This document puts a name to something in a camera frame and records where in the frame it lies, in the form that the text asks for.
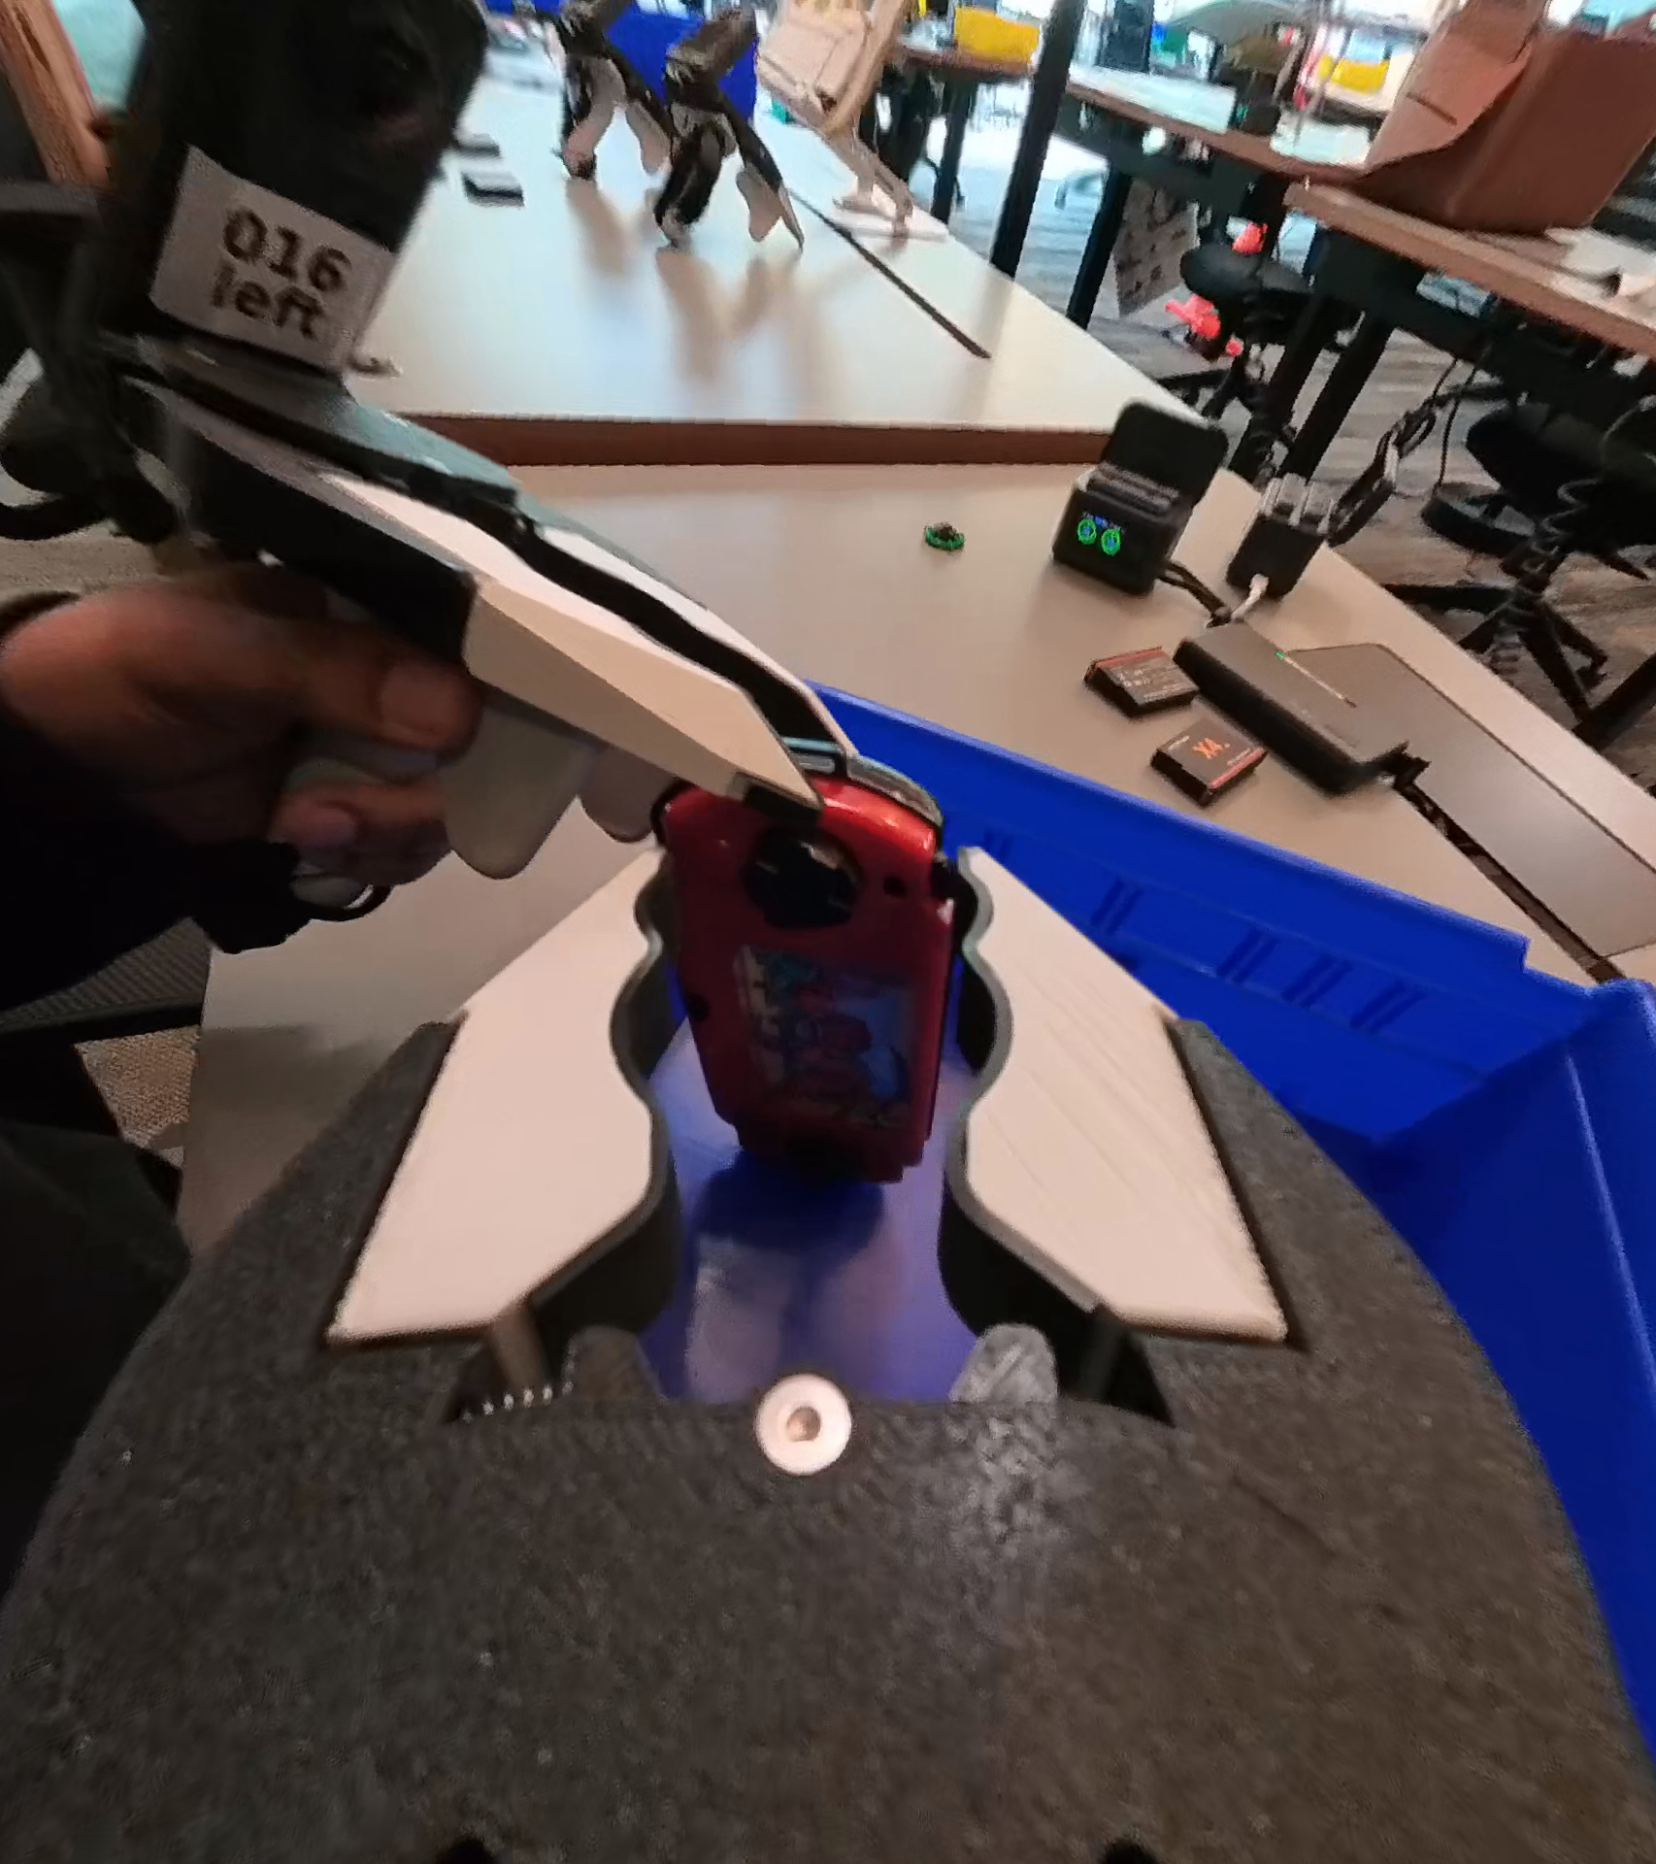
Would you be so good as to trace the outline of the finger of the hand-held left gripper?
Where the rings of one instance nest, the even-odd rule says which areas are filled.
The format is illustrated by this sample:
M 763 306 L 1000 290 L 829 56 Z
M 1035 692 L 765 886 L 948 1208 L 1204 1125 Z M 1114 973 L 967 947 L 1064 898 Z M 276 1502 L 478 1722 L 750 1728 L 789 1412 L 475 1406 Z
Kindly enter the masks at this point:
M 517 694 L 710 793 L 812 793 L 844 752 L 814 690 L 634 558 L 561 525 L 524 539 Z
M 574 804 L 633 844 L 677 785 L 814 811 L 792 741 L 820 743 L 814 694 L 699 604 L 669 593 L 673 642 L 546 582 L 477 582 L 464 666 L 480 686 L 469 747 L 443 767 L 453 852 L 522 872 Z

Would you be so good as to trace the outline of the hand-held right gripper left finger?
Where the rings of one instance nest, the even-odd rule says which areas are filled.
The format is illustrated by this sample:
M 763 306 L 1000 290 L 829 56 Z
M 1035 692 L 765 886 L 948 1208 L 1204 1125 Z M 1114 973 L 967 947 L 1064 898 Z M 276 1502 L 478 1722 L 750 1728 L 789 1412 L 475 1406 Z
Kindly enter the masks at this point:
M 326 1342 L 477 1346 L 515 1401 L 574 1336 L 640 1331 L 678 1263 L 651 1076 L 675 1035 L 662 859 L 642 853 L 469 995 Z

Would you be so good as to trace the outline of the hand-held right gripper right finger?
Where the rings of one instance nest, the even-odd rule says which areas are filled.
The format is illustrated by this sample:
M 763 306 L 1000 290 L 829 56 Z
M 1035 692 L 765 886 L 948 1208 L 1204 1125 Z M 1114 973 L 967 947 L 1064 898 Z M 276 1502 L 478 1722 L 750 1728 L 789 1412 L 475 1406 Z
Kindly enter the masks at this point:
M 943 1291 L 952 1395 L 1161 1399 L 1154 1347 L 1281 1355 L 1290 1318 L 1174 1010 L 994 855 L 956 861 Z

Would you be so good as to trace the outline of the red handheld game toy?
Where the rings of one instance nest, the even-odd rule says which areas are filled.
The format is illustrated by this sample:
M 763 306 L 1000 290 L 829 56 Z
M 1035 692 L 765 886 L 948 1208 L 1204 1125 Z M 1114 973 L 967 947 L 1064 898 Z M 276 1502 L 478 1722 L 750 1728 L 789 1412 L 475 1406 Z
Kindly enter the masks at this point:
M 743 1149 L 901 1178 L 932 1127 L 961 920 L 943 819 L 884 763 L 789 749 L 816 798 L 805 819 L 693 785 L 656 809 L 677 989 Z

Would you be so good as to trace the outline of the person's left hand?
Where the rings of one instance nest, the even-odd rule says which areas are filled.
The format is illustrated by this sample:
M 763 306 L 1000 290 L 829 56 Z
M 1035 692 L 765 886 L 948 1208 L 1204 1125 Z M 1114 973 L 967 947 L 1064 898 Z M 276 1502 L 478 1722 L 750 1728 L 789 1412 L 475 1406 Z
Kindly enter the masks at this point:
M 183 841 L 265 841 L 379 886 L 443 857 L 438 767 L 480 710 L 458 666 L 260 567 L 111 587 L 14 624 L 0 701 Z

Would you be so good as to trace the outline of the idle hand-held gripper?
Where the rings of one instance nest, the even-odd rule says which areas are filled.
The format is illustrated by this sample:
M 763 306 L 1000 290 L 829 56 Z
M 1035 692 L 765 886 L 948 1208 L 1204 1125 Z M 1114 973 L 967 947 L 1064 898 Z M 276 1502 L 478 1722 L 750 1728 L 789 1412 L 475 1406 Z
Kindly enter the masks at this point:
M 598 146 L 616 121 L 629 128 L 645 174 L 662 174 L 671 157 L 669 110 L 612 36 L 629 7 L 629 1 L 563 1 L 555 12 L 559 157 L 574 179 L 596 176 Z
M 671 157 L 653 200 L 653 222 L 673 247 L 684 247 L 704 216 L 724 159 L 737 159 L 735 183 L 746 203 L 752 242 L 781 225 L 796 244 L 803 231 L 785 178 L 746 112 L 724 91 L 730 69 L 754 47 L 754 18 L 735 5 L 708 16 L 680 36 L 664 60 L 664 100 L 673 123 Z

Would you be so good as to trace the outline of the black red battery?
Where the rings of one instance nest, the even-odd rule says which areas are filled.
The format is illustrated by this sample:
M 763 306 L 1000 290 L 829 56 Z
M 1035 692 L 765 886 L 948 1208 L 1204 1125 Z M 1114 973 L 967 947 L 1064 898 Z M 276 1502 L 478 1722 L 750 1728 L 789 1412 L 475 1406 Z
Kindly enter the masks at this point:
M 1196 686 L 1163 648 L 1136 648 L 1097 657 L 1081 684 L 1101 701 L 1130 718 L 1189 705 Z
M 1213 806 L 1249 780 L 1266 758 L 1268 749 L 1249 732 L 1215 714 L 1196 714 L 1158 745 L 1150 769 L 1191 804 Z

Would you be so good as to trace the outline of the white laptop stand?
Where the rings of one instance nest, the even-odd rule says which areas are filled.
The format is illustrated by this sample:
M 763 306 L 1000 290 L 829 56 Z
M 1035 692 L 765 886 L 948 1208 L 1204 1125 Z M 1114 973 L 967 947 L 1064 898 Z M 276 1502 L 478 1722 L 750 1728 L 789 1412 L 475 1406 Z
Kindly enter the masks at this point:
M 948 227 L 910 196 L 906 181 L 855 132 L 825 139 L 829 154 L 849 176 L 822 211 L 840 231 L 886 236 L 893 242 L 945 240 Z

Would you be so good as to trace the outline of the black flat power hub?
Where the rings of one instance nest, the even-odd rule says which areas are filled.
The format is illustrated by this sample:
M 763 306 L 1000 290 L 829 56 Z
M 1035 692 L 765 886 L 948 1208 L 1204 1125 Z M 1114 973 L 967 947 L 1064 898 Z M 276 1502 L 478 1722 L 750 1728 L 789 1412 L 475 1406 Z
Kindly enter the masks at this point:
M 1378 780 L 1411 784 L 1428 769 L 1411 738 L 1244 622 L 1185 637 L 1174 664 L 1215 708 L 1327 795 Z

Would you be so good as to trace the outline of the cardboard instruction board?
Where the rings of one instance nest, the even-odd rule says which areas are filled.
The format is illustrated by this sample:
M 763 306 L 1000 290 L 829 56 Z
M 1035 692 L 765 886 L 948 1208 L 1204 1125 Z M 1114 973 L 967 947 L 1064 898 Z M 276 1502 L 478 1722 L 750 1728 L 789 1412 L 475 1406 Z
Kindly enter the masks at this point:
M 754 73 L 770 102 L 824 137 L 855 128 L 908 16 L 908 1 L 779 1 Z

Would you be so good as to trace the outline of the black charging case green lights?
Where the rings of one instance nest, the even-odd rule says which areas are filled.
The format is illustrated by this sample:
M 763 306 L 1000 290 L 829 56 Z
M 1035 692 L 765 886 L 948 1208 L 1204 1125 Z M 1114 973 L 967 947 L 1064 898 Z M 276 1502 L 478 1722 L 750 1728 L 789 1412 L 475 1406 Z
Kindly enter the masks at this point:
M 1174 396 L 1128 404 L 1068 492 L 1053 563 L 1121 594 L 1150 593 L 1226 449 L 1226 433 Z

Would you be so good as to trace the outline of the dark desk flap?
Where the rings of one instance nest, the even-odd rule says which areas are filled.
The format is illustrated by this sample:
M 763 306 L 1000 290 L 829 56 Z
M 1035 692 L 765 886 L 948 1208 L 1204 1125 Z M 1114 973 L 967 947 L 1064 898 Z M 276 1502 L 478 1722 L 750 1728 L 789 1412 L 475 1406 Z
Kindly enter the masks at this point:
M 1389 648 L 1295 653 L 1424 762 L 1411 787 L 1563 931 L 1615 960 L 1656 945 L 1656 870 Z

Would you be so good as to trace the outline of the black metal pole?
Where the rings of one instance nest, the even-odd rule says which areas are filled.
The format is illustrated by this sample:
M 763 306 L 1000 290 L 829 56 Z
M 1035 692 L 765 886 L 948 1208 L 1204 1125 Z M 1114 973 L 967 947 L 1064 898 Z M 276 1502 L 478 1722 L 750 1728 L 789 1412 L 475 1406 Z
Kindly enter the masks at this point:
M 1009 163 L 1002 207 L 987 262 L 1003 277 L 1018 273 L 1025 229 L 1035 209 L 1047 146 L 1053 137 L 1059 108 L 1079 38 L 1086 1 L 1053 1 L 1047 11 L 1040 44 L 1025 88 L 1025 112 L 1014 157 Z

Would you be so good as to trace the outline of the small black charger dock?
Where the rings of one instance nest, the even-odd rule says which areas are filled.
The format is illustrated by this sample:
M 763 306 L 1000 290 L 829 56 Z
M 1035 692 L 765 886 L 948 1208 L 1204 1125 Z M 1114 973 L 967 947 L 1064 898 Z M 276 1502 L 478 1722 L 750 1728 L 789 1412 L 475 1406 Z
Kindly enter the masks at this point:
M 1222 571 L 1224 585 L 1253 602 L 1281 600 L 1327 543 L 1330 514 L 1328 493 L 1308 477 L 1271 477 Z

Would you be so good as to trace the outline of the brown cardboard box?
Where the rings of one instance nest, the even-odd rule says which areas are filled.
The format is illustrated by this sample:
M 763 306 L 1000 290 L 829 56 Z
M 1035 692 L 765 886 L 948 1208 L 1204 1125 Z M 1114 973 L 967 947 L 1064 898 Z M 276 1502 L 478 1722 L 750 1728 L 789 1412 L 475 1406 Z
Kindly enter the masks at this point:
M 1349 189 L 1468 233 L 1593 220 L 1656 134 L 1656 3 L 1606 27 L 1466 1 L 1409 64 Z

